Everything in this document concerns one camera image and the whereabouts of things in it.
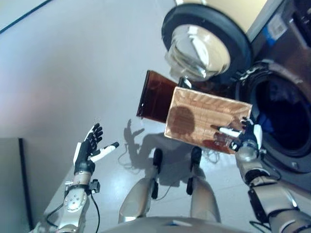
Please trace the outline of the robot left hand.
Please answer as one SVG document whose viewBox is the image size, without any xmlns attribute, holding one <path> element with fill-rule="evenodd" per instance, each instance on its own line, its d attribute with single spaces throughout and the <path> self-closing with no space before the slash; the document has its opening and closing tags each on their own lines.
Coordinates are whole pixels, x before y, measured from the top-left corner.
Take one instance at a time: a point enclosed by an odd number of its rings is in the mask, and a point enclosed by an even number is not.
<svg viewBox="0 0 311 233">
<path fill-rule="evenodd" d="M 74 174 L 79 172 L 89 172 L 93 174 L 95 171 L 95 163 L 105 156 L 113 152 L 119 147 L 118 142 L 114 142 L 104 148 L 99 148 L 98 144 L 103 139 L 103 128 L 100 123 L 96 123 L 86 134 L 83 142 L 78 142 L 74 156 Z"/>
</svg>

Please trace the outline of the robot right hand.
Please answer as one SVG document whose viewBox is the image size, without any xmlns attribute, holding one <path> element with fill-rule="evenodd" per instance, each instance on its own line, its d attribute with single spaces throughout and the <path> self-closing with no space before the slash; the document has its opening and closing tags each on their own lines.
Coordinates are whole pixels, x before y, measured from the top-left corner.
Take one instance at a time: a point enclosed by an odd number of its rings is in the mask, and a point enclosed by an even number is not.
<svg viewBox="0 0 311 233">
<path fill-rule="evenodd" d="M 255 124 L 250 118 L 237 119 L 227 126 L 211 125 L 217 131 L 214 135 L 215 144 L 226 146 L 230 150 L 238 151 L 246 142 L 255 143 L 255 149 L 262 146 L 262 127 Z"/>
</svg>

